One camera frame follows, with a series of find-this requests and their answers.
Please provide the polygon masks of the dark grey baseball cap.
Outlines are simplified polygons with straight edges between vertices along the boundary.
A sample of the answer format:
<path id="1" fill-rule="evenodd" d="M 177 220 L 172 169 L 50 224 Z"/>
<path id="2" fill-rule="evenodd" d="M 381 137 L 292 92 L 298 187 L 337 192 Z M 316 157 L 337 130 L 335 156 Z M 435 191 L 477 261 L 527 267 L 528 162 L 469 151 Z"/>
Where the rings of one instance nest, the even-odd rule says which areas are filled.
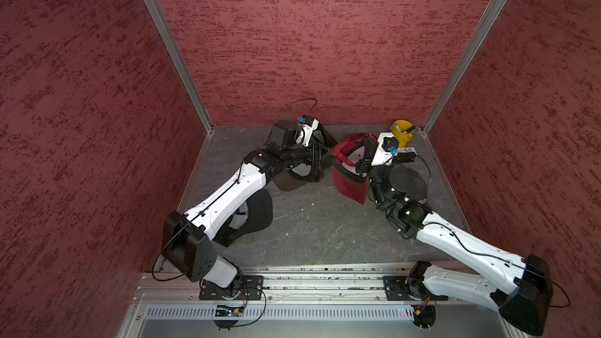
<path id="1" fill-rule="evenodd" d="M 419 172 L 401 164 L 393 164 L 388 179 L 393 188 L 405 192 L 411 200 L 427 202 L 427 183 Z"/>

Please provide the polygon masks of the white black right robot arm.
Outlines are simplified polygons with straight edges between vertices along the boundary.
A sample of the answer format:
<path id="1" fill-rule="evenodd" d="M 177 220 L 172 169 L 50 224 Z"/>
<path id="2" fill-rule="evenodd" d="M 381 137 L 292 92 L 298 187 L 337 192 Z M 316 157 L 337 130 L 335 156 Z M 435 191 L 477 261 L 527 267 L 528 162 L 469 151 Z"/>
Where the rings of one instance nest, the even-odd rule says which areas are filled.
<path id="1" fill-rule="evenodd" d="M 417 299 L 450 297 L 497 311 L 531 336 L 542 336 L 553 296 L 549 266 L 531 253 L 495 247 L 445 220 L 426 202 L 427 183 L 394 161 L 361 160 L 356 170 L 369 181 L 377 209 L 405 239 L 430 245 L 472 269 L 471 274 L 418 261 L 406 279 Z"/>

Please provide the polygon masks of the aluminium corner post left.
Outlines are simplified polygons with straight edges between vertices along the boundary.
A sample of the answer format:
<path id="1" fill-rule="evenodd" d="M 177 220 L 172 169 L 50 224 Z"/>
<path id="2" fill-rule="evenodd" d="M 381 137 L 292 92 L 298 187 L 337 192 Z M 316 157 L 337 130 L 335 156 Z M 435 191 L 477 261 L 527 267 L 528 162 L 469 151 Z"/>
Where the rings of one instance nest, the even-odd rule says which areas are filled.
<path id="1" fill-rule="evenodd" d="M 161 9 L 160 3 L 158 0 L 142 0 L 146 6 L 148 13 L 154 23 L 156 30 L 161 37 L 162 42 L 167 50 L 167 53 L 175 67 L 175 70 L 180 77 L 181 82 L 186 89 L 186 92 L 193 104 L 193 107 L 197 111 L 197 115 L 200 118 L 204 130 L 210 136 L 214 134 L 214 124 L 210 119 L 208 114 L 208 110 L 203 103 L 202 98 L 200 97 L 200 93 L 198 92 L 197 86 L 194 82 L 191 72 L 189 71 L 189 67 L 186 65 L 186 61 L 184 56 L 178 47 L 175 36 L 170 29 L 168 21 Z"/>

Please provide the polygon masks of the black baseball cap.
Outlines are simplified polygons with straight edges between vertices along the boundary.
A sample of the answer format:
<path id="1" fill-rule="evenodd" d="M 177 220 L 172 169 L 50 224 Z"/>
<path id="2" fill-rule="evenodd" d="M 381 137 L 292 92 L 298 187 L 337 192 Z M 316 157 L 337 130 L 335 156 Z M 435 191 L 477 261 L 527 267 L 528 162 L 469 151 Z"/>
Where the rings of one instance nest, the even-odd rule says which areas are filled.
<path id="1" fill-rule="evenodd" d="M 259 190 L 226 220 L 214 237 L 214 242 L 229 247 L 241 236 L 262 231 L 272 222 L 272 197 L 267 190 Z"/>

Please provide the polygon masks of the small black device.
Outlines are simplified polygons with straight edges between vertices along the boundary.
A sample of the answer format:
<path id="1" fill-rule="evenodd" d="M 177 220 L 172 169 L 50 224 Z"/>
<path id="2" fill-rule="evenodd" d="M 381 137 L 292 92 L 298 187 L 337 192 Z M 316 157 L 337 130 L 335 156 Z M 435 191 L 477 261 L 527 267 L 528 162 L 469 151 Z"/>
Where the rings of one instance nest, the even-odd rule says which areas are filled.
<path id="1" fill-rule="evenodd" d="M 401 164 L 411 163 L 411 162 L 415 161 L 416 157 L 417 157 L 417 154 L 415 152 L 400 152 L 400 153 L 396 153 L 393 161 L 395 163 L 401 163 Z"/>

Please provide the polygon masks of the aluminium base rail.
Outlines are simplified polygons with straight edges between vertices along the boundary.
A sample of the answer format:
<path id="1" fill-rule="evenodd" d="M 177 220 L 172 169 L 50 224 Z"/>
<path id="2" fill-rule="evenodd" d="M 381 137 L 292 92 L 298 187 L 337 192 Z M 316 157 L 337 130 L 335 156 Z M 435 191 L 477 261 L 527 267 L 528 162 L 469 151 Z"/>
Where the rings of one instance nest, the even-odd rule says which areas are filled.
<path id="1" fill-rule="evenodd" d="M 261 289 L 269 305 L 377 305 L 388 302 L 383 278 L 408 275 L 414 264 L 324 264 L 275 267 L 245 267 L 244 275 L 263 278 Z M 166 283 L 150 274 L 139 281 L 133 300 L 138 303 L 202 303 L 200 294 L 208 288 L 187 278 Z"/>

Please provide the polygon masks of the white toothpaste box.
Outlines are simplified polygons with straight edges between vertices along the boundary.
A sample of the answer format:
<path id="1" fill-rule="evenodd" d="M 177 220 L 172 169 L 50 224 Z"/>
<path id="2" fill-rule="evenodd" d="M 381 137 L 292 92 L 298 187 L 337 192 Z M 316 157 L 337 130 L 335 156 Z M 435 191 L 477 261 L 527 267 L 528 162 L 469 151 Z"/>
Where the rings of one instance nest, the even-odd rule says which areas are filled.
<path id="1" fill-rule="evenodd" d="M 404 148 L 398 148 L 397 154 L 417 154 L 417 150 L 415 147 L 404 147 Z"/>

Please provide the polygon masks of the aluminium corner post right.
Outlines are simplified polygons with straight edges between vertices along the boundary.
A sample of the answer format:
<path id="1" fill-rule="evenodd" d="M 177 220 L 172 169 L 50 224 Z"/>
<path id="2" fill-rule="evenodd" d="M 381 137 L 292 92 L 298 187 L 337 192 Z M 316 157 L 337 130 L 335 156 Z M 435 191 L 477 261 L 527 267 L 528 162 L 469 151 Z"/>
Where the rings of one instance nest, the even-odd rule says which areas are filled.
<path id="1" fill-rule="evenodd" d="M 496 20 L 499 17 L 499 14 L 502 12 L 507 2 L 508 0 L 490 0 L 488 2 L 485 11 L 482 13 L 480 20 L 478 21 L 469 41 L 466 44 L 466 47 L 461 53 L 457 64 L 450 73 L 449 78 L 444 84 L 439 97 L 436 99 L 430 110 L 430 113 L 427 115 L 427 118 L 421 127 L 421 131 L 424 136 L 428 136 L 433 129 L 438 118 L 441 116 L 444 107 L 449 102 L 463 75 L 466 73 L 474 57 L 477 55 L 478 50 L 484 43 L 488 33 L 493 28 Z"/>

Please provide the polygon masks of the red baseball cap front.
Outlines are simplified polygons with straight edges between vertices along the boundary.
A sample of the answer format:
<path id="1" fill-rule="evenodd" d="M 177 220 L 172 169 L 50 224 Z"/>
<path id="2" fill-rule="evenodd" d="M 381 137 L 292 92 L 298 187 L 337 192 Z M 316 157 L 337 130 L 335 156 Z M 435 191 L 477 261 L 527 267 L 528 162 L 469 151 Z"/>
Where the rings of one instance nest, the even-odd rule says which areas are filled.
<path id="1" fill-rule="evenodd" d="M 355 173 L 358 155 L 373 153 L 377 149 L 377 138 L 370 133 L 353 134 L 332 149 L 333 181 L 336 190 L 343 196 L 364 204 L 367 198 L 367 176 Z"/>

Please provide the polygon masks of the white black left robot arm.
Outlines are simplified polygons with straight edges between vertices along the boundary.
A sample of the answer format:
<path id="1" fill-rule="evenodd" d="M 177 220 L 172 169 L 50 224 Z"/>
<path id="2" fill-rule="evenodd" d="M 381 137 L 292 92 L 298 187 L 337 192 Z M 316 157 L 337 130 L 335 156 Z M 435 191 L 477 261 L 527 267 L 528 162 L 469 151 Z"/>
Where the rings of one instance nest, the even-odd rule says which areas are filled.
<path id="1" fill-rule="evenodd" d="M 207 280 L 236 288 L 242 276 L 218 256 L 241 236 L 271 225 L 272 200 L 265 187 L 281 174 L 301 183 L 319 182 L 336 140 L 313 117 L 275 122 L 265 144 L 248 153 L 234 175 L 206 200 L 164 222 L 161 256 L 191 282 Z"/>

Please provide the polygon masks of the brown baseball cap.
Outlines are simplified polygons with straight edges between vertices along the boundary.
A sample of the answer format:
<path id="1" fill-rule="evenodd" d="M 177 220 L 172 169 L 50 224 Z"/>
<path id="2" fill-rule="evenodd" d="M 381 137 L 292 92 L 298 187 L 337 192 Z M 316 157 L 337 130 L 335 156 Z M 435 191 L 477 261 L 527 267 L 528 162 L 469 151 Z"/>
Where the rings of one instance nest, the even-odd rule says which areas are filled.
<path id="1" fill-rule="evenodd" d="M 330 133 L 328 133 L 322 124 L 319 124 L 316 130 L 313 131 L 311 134 L 311 139 L 330 149 L 337 145 L 336 139 Z"/>
<path id="2" fill-rule="evenodd" d="M 275 186 L 283 192 L 291 192 L 309 183 L 318 183 L 323 178 L 321 166 L 299 164 L 292 169 L 286 169 L 273 179 Z"/>

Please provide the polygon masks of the aluminium corner post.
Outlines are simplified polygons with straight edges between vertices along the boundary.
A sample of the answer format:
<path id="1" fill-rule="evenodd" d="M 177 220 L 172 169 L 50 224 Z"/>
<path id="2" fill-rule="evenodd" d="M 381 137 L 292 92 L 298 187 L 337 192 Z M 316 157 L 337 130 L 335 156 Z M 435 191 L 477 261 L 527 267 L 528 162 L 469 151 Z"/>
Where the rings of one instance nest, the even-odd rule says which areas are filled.
<path id="1" fill-rule="evenodd" d="M 508 0 L 490 0 L 488 2 L 485 11 L 482 13 L 480 20 L 478 21 L 469 41 L 466 44 L 466 47 L 461 53 L 457 64 L 450 73 L 449 78 L 444 84 L 439 97 L 436 99 L 430 110 L 430 113 L 427 115 L 427 118 L 421 127 L 421 131 L 424 136 L 428 136 L 433 129 L 438 118 L 441 116 L 444 107 L 449 102 L 463 75 L 466 73 L 474 57 L 477 55 L 478 50 L 484 43 L 488 33 L 493 28 L 496 20 L 499 17 L 499 14 L 502 12 L 507 2 Z"/>
<path id="2" fill-rule="evenodd" d="M 197 111 L 197 115 L 200 118 L 204 130 L 210 136 L 214 134 L 214 124 L 210 119 L 208 114 L 208 110 L 203 103 L 202 98 L 200 97 L 200 93 L 198 92 L 197 86 L 194 82 L 191 72 L 189 71 L 189 67 L 186 65 L 186 61 L 184 56 L 178 47 L 175 36 L 170 29 L 168 21 L 161 9 L 160 3 L 158 0 L 142 0 L 146 6 L 148 13 L 154 23 L 156 30 L 161 37 L 162 42 L 167 50 L 167 53 L 175 67 L 175 70 L 180 77 L 181 82 L 186 89 L 186 92 L 193 104 L 193 107 Z"/>

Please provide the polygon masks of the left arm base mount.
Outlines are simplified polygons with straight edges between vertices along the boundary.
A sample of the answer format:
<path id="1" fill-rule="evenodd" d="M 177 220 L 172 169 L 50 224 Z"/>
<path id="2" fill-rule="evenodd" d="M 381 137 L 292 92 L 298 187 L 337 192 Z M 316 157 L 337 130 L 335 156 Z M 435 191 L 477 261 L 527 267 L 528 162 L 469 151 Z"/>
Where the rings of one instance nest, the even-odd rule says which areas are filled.
<path id="1" fill-rule="evenodd" d="M 225 288 L 207 280 L 200 282 L 200 300 L 256 301 L 262 298 L 265 278 L 261 275 L 241 275 Z"/>

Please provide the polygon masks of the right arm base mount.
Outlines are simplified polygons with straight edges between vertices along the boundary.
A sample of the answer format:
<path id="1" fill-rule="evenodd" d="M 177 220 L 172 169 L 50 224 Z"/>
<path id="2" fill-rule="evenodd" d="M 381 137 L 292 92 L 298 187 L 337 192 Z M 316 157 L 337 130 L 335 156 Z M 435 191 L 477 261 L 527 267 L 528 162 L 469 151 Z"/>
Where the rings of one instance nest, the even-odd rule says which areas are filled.
<path id="1" fill-rule="evenodd" d="M 447 301 L 447 296 L 434 295 L 421 281 L 407 276 L 383 277 L 383 289 L 388 301 Z"/>

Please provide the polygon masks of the yellow plastic bucket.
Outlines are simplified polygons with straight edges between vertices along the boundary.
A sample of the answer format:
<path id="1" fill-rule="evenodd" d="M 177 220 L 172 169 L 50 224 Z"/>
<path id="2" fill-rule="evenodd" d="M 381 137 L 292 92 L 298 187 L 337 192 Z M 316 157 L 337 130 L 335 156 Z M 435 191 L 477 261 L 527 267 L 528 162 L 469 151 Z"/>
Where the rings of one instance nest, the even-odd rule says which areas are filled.
<path id="1" fill-rule="evenodd" d="M 408 142 L 413 138 L 413 132 L 416 126 L 406 120 L 396 120 L 391 126 L 391 133 L 398 141 L 399 148 L 405 148 Z"/>

